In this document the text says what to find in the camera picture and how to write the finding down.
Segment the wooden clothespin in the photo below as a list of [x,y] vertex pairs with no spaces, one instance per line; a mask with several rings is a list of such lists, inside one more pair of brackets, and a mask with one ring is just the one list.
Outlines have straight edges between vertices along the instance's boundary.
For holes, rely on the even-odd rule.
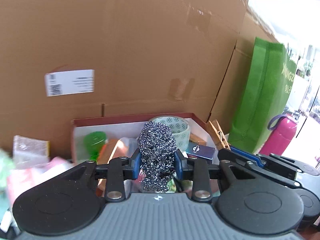
[[218,151],[224,148],[228,150],[231,149],[226,136],[216,119],[206,123],[206,131],[210,135]]

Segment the navy playing card box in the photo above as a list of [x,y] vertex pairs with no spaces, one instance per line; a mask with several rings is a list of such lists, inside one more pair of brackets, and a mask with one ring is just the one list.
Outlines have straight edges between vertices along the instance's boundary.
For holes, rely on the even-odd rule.
[[189,142],[189,145],[186,149],[186,154],[193,155],[195,157],[203,158],[206,160],[213,160],[214,159],[214,153],[215,148],[200,145],[194,142]]

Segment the green tote bag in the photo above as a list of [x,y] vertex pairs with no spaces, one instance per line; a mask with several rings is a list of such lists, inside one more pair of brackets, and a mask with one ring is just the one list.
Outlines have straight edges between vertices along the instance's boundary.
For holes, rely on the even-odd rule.
[[261,148],[271,133],[267,124],[286,106],[296,69],[283,44],[255,39],[247,83],[229,132],[232,146],[249,153]]

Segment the small gold box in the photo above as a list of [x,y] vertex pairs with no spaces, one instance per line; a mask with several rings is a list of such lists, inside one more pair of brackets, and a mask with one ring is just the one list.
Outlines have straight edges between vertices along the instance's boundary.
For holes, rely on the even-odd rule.
[[97,164],[108,164],[113,158],[124,157],[127,155],[128,149],[121,140],[111,138],[101,148],[97,158]]

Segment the steel wool scrubber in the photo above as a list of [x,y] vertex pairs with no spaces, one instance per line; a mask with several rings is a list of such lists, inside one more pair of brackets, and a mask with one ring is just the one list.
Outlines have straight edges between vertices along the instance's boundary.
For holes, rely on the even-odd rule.
[[143,190],[167,192],[175,174],[176,141],[171,129],[159,122],[144,124],[138,137],[141,153],[141,181]]

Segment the large cardboard box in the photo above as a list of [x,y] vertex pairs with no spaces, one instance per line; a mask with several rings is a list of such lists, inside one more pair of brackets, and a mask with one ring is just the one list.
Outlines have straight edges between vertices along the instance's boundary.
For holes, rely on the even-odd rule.
[[[256,36],[249,0],[1,0],[1,148],[15,135],[71,152],[75,119],[194,113],[228,131]],[[94,92],[47,96],[52,72]]]

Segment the white shipping label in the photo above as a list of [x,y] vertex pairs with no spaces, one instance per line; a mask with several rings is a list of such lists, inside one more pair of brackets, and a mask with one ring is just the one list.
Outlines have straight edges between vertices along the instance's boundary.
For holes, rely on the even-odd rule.
[[94,92],[93,69],[52,72],[44,80],[48,97]]

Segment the pink sponge in bag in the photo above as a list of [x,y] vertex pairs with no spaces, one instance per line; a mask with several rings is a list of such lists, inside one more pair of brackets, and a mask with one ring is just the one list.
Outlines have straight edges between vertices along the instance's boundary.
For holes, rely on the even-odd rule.
[[13,206],[14,201],[23,192],[60,175],[73,166],[73,163],[60,157],[55,157],[45,165],[11,170],[7,177],[7,197],[10,206]]

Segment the clear snack packet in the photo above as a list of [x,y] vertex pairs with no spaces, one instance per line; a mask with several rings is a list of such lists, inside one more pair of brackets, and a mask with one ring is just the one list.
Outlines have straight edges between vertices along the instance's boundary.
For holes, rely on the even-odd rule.
[[12,157],[16,165],[47,163],[49,161],[49,141],[15,135]]

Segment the patterned clear tape roll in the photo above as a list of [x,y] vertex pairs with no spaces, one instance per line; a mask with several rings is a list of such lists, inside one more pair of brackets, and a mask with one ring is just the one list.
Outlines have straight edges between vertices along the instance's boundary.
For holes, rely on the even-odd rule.
[[151,121],[167,125],[175,137],[178,149],[181,152],[187,150],[191,134],[190,125],[187,120],[178,116],[165,115],[154,117]]

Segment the dark red storage box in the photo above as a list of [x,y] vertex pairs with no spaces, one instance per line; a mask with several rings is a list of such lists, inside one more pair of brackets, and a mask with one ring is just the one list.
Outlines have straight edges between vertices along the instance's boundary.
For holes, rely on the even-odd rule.
[[205,122],[194,113],[136,114],[75,119],[73,120],[71,134],[73,163],[78,164],[90,158],[90,154],[87,153],[83,142],[84,137],[89,133],[101,131],[104,132],[108,138],[137,138],[143,125],[158,116],[178,116],[186,119],[189,123],[191,133],[203,139],[207,143],[207,146],[215,147],[212,138],[206,131]]

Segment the pink water bottle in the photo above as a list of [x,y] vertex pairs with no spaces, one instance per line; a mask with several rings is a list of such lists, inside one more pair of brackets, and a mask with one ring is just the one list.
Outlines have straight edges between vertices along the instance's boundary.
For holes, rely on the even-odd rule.
[[297,121],[288,114],[276,115],[269,121],[267,129],[271,134],[259,154],[282,155],[296,134]]

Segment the brown small box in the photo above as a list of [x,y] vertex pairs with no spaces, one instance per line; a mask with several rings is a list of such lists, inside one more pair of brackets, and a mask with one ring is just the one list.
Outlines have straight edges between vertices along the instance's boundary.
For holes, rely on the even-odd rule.
[[203,145],[203,146],[207,145],[207,142],[205,140],[201,139],[200,137],[198,137],[193,133],[190,134],[189,141],[195,144]]

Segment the green plastic cup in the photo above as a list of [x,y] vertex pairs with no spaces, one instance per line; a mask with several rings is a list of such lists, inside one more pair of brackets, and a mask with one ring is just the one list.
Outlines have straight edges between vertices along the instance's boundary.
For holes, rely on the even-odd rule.
[[90,160],[97,160],[97,158],[99,157],[99,153],[106,142],[106,133],[102,131],[92,132],[84,137],[84,146],[87,153],[89,154]]

